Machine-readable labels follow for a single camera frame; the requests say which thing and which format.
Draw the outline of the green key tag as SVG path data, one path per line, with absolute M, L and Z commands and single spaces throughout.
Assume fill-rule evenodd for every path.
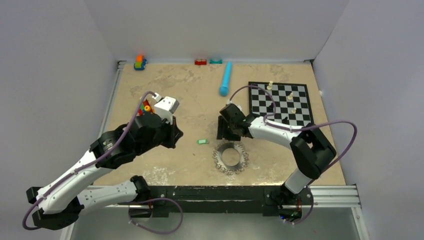
M 204 144 L 208 144 L 209 140 L 208 139 L 198 139 L 197 140 L 197 144 L 199 145 L 204 145 Z

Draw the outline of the metal disc with keyrings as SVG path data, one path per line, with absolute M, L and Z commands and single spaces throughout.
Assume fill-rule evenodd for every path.
M 240 174 L 249 165 L 249 155 L 240 141 L 223 141 L 212 153 L 215 168 L 225 175 Z

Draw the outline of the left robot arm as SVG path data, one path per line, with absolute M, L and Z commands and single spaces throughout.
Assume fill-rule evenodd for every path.
M 122 183 L 99 188 L 92 188 L 92 184 L 155 147 L 175 148 L 182 136 L 173 115 L 151 112 L 104 132 L 58 179 L 26 191 L 31 207 L 25 217 L 32 219 L 33 226 L 24 219 L 23 228 L 60 230 L 92 210 L 114 204 L 146 203 L 152 194 L 142 176 L 135 175 Z

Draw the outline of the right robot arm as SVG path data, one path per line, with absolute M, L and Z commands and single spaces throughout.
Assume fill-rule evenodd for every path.
M 258 114 L 245 115 L 235 104 L 227 104 L 219 112 L 217 139 L 240 141 L 242 137 L 261 139 L 291 150 L 297 168 L 281 185 L 277 198 L 292 204 L 313 180 L 318 179 L 337 153 L 333 145 L 314 124 L 305 130 L 274 121 Z

